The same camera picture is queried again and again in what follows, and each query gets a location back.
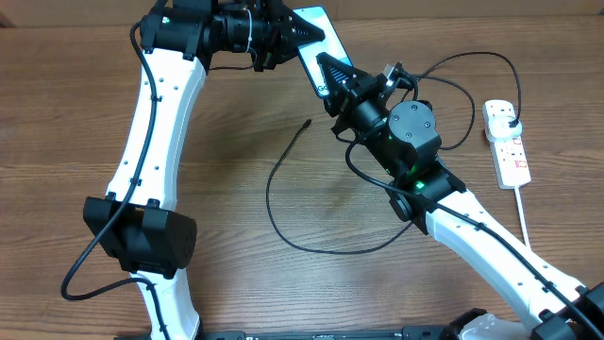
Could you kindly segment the blue Samsung Galaxy smartphone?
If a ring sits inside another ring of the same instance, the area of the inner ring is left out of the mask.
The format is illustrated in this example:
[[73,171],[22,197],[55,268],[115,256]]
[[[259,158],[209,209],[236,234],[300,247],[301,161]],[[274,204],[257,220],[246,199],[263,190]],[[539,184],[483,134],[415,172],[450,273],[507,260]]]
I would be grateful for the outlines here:
[[320,53],[325,52],[345,64],[352,65],[352,62],[323,7],[314,6],[296,8],[294,13],[310,24],[321,28],[325,33],[325,38],[322,41],[312,42],[298,48],[299,59],[307,73],[315,94],[319,98],[324,99],[328,96],[329,91],[321,68],[317,62],[317,56]]

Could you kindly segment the white power strip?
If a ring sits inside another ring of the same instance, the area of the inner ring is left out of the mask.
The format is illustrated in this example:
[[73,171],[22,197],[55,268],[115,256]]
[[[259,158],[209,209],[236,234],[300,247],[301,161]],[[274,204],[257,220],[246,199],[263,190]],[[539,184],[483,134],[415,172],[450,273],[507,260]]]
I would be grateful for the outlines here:
[[[513,104],[501,99],[486,101],[482,106],[482,115],[484,127],[488,116],[508,117],[513,122],[516,118]],[[493,157],[496,180],[500,189],[513,190],[531,182],[529,165],[521,136],[499,143],[489,142],[489,146]]]

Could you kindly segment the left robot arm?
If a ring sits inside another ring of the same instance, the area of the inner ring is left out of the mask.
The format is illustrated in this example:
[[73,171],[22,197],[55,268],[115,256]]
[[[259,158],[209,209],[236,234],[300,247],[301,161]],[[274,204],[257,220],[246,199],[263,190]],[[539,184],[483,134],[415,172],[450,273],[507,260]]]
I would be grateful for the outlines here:
[[142,64],[137,106],[106,194],[88,198],[83,217],[95,243],[139,286],[151,338],[202,335],[186,273],[197,227],[176,211],[176,178],[212,56],[247,53],[253,69],[262,72],[325,36],[280,1],[158,1],[132,27]]

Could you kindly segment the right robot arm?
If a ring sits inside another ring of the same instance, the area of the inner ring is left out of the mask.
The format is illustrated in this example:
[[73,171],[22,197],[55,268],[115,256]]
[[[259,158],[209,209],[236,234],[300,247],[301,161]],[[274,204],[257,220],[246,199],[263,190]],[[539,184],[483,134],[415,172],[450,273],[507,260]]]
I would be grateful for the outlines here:
[[474,309],[451,322],[444,339],[600,339],[603,287],[588,288],[544,261],[499,224],[439,157],[432,106],[416,98],[391,109],[397,88],[416,88],[400,65],[372,76],[326,52],[326,110],[335,133],[348,128],[393,180],[359,176],[385,189],[393,209],[455,251],[511,306],[517,321]]

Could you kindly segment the white charger plug adapter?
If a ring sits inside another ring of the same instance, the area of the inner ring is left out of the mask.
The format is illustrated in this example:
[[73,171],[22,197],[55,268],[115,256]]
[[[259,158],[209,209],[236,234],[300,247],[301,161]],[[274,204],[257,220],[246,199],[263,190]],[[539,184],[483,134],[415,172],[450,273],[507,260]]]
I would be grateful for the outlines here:
[[490,143],[499,143],[520,137],[522,131],[522,124],[518,122],[513,126],[508,117],[488,116],[485,123],[485,134]]

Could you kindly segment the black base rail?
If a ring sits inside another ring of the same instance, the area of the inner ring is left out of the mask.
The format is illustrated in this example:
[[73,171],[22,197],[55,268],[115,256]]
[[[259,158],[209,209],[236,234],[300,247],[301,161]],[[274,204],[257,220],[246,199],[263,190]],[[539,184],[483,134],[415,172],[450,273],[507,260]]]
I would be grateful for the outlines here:
[[283,331],[244,332],[206,331],[195,336],[199,340],[443,340],[456,339],[446,326],[406,326],[400,330],[368,331]]

